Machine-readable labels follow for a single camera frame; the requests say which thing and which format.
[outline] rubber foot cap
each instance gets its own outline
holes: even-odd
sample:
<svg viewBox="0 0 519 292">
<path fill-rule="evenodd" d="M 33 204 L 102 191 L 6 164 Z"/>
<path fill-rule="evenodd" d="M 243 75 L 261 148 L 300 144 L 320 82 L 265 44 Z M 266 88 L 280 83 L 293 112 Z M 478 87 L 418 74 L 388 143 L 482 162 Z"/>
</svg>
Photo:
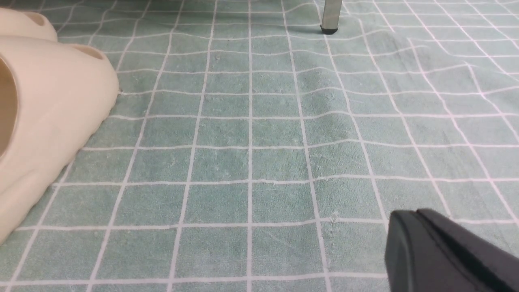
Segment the rubber foot cap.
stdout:
<svg viewBox="0 0 519 292">
<path fill-rule="evenodd" d="M 321 25 L 321 31 L 325 35 L 332 35 L 332 34 L 336 33 L 338 30 L 339 30 L 339 28 L 336 28 L 336 29 L 324 29 L 323 26 Z"/>
</svg>

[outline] grid pattern rug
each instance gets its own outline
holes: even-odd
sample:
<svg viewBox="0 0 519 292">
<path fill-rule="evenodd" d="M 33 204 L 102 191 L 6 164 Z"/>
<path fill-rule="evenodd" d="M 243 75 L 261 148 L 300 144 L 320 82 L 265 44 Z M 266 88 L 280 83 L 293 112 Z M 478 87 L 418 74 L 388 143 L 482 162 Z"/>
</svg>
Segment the grid pattern rug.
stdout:
<svg viewBox="0 0 519 292">
<path fill-rule="evenodd" d="M 347 0 L 326 37 L 323 1 L 1 2 L 121 87 L 1 292 L 387 292 L 401 208 L 519 255 L 517 0 Z"/>
</svg>

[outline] beige slide sandal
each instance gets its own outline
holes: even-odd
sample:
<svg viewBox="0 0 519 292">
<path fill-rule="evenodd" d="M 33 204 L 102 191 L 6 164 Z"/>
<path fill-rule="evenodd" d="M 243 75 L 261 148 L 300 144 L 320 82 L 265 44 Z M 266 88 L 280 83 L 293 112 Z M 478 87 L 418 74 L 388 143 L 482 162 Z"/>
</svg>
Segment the beige slide sandal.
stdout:
<svg viewBox="0 0 519 292">
<path fill-rule="evenodd" d="M 0 35 L 27 36 L 58 41 L 49 20 L 36 12 L 0 8 Z"/>
<path fill-rule="evenodd" d="M 0 244 L 109 115 L 118 90 L 95 48 L 0 36 Z"/>
</svg>

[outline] black object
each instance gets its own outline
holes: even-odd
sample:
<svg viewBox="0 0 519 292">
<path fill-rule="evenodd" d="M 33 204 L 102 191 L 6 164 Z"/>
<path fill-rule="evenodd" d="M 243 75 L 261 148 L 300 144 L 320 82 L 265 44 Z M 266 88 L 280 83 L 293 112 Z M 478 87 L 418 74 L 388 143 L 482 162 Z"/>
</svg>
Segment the black object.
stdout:
<svg viewBox="0 0 519 292">
<path fill-rule="evenodd" d="M 334 33 L 336 33 L 339 29 L 324 29 L 323 26 L 321 25 L 321 31 L 325 34 L 325 35 L 332 35 Z"/>
<path fill-rule="evenodd" d="M 519 292 L 519 259 L 431 209 L 391 213 L 392 292 Z"/>
</svg>

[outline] chair leg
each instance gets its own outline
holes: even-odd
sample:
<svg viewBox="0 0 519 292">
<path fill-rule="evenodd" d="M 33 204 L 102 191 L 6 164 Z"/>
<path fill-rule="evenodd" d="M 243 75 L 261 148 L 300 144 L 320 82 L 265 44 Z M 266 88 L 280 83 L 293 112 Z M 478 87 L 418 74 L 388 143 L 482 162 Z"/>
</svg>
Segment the chair leg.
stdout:
<svg viewBox="0 0 519 292">
<path fill-rule="evenodd" d="M 324 34 L 334 34 L 338 30 L 340 10 L 343 0 L 325 0 L 321 30 Z"/>
</svg>

